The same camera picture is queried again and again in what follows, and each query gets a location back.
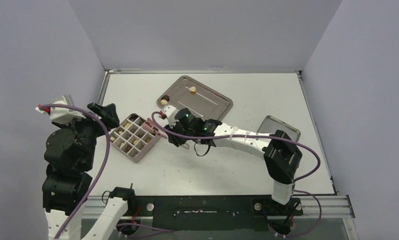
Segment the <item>steel chocolate tray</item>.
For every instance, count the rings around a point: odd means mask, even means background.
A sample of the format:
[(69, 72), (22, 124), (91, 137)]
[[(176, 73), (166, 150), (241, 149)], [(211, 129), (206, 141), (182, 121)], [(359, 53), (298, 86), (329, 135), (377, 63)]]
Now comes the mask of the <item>steel chocolate tray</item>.
[(196, 117), (203, 120), (213, 119), (222, 121), (232, 109), (234, 103), (228, 96), (202, 83), (189, 75), (180, 76), (156, 100), (159, 108), (163, 108), (163, 96), (169, 96), (168, 104), (178, 110), (188, 108)]

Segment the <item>metal tin lid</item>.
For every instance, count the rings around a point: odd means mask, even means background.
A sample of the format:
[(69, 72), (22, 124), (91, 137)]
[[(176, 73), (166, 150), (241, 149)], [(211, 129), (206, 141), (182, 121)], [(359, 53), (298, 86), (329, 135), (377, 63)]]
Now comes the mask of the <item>metal tin lid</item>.
[(299, 129), (271, 115), (267, 115), (263, 119), (256, 132), (274, 134), (277, 130), (284, 131), (291, 140), (296, 142), (299, 141), (301, 136)]

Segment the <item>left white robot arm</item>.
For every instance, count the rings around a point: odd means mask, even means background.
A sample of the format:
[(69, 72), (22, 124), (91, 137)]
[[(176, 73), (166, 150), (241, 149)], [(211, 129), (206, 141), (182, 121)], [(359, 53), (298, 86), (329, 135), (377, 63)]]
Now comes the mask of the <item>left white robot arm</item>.
[(107, 240), (120, 218), (137, 209), (135, 192), (116, 187), (105, 209), (86, 235), (81, 234), (86, 201), (97, 177), (91, 177), (97, 139), (110, 139), (119, 125), (116, 106), (90, 103), (81, 109), (65, 102), (38, 105), (36, 110), (49, 116), (57, 126), (46, 140), (44, 159), (48, 163), (42, 185), (42, 206), (51, 240)]

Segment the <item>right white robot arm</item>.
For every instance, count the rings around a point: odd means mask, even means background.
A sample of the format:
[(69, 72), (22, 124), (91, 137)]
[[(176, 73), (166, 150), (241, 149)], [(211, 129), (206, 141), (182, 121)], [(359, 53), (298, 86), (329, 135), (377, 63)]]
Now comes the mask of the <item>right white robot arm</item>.
[(231, 148), (264, 160), (267, 172), (273, 179), (271, 209), (283, 214), (290, 208), (296, 170), (303, 154), (284, 131), (247, 131), (219, 120), (203, 120), (194, 116), (188, 108), (178, 110), (170, 105), (165, 106), (159, 115), (167, 120), (164, 128), (171, 132), (168, 135), (169, 142), (177, 147), (191, 140), (208, 148)]

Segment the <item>cream round swirl chocolate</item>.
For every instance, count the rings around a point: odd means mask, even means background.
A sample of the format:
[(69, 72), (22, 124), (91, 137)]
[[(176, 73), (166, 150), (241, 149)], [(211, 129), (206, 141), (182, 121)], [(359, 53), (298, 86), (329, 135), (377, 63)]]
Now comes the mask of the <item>cream round swirl chocolate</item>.
[(162, 99), (162, 100), (160, 101), (160, 104), (161, 104), (162, 106), (166, 106), (166, 105), (168, 104), (168, 101), (165, 100), (165, 99)]

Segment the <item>dark brown square chocolate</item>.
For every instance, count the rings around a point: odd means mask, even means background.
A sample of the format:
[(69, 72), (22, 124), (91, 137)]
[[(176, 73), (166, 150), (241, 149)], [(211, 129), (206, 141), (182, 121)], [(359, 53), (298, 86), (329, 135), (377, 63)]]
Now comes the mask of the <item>dark brown square chocolate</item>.
[(163, 99), (163, 100), (166, 100), (166, 101), (169, 101), (169, 100), (170, 100), (170, 97), (169, 97), (168, 95), (164, 95), (162, 99)]

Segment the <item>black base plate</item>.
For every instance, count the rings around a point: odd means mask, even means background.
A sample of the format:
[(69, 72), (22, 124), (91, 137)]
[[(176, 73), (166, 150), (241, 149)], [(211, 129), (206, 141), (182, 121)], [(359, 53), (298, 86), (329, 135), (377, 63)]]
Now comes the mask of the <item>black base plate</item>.
[(273, 223), (288, 227), (303, 214), (296, 197), (282, 205), (270, 195), (169, 195), (137, 196), (124, 216), (150, 217), (153, 227), (166, 230), (260, 232)]

